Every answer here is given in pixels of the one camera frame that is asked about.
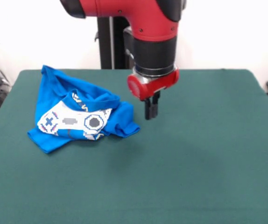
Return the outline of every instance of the white wall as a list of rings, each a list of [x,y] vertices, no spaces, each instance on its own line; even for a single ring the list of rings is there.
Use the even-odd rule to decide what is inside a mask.
[[[21,70],[43,64],[99,69],[96,32],[95,18],[72,18],[59,0],[0,0],[0,66],[12,82]],[[176,63],[183,69],[249,69],[264,85],[268,1],[188,0]]]

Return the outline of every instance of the red robot arm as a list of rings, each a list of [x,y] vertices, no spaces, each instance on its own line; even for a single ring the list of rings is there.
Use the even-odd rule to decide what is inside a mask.
[[[128,86],[134,96],[145,101],[146,119],[156,117],[160,90],[173,86],[179,78],[176,38],[186,0],[60,1],[74,17],[123,16],[129,21],[135,66]]]

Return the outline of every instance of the green table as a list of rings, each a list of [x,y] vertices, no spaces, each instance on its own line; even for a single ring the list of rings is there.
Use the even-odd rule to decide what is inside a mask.
[[[134,105],[141,131],[50,155],[28,137],[40,71],[0,110],[0,224],[268,224],[268,97],[246,70],[183,70],[159,117],[128,70],[65,70]]]

